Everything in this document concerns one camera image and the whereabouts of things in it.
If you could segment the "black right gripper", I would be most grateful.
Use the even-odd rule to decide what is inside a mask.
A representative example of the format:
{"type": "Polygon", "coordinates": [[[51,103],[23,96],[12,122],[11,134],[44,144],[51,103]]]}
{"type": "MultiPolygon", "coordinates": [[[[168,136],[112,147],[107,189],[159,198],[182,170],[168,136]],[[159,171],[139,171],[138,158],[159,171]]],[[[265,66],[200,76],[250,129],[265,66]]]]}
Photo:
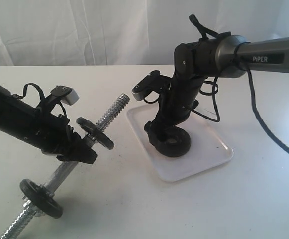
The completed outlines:
{"type": "Polygon", "coordinates": [[[199,93],[204,77],[192,74],[184,76],[174,72],[170,88],[162,93],[159,100],[159,110],[153,121],[148,121],[144,130],[149,137],[149,142],[160,153],[167,157],[180,157],[184,155],[184,131],[179,127],[190,116],[194,101],[199,93]]]}

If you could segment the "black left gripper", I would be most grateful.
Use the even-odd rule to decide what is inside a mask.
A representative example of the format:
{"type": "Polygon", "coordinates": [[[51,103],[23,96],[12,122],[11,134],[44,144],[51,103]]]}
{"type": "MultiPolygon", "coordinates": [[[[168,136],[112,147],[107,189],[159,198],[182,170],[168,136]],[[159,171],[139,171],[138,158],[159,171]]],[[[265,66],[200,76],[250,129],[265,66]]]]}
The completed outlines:
{"type": "Polygon", "coordinates": [[[62,162],[92,165],[97,159],[97,153],[70,128],[65,114],[56,116],[45,109],[22,112],[22,141],[62,162]]]}

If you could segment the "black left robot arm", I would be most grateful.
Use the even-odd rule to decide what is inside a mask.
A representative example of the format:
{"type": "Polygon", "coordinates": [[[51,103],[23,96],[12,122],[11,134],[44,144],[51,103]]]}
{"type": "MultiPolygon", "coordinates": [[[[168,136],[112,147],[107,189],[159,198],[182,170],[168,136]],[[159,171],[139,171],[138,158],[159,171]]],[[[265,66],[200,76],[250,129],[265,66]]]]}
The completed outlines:
{"type": "Polygon", "coordinates": [[[45,96],[35,83],[24,85],[22,95],[12,94],[0,85],[0,131],[54,155],[62,162],[93,164],[93,151],[69,125],[65,111],[52,114],[56,105],[73,105],[79,99],[73,88],[58,85],[45,96]]]}

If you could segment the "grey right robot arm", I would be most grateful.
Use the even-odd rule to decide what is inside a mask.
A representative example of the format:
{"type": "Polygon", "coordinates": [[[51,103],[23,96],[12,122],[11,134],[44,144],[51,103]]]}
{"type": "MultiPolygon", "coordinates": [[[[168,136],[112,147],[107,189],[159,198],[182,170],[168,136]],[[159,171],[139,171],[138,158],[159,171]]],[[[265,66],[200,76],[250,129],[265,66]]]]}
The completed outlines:
{"type": "Polygon", "coordinates": [[[247,74],[253,113],[264,132],[285,152],[282,143],[260,116],[255,100],[252,71],[289,73],[289,37],[248,42],[240,35],[221,34],[213,39],[182,43],[174,52],[174,73],[168,77],[155,70],[133,89],[140,100],[155,92],[159,105],[152,121],[144,130],[149,142],[167,157],[179,157],[191,147],[189,134],[179,127],[196,112],[198,94],[210,78],[239,78],[247,74]]]}

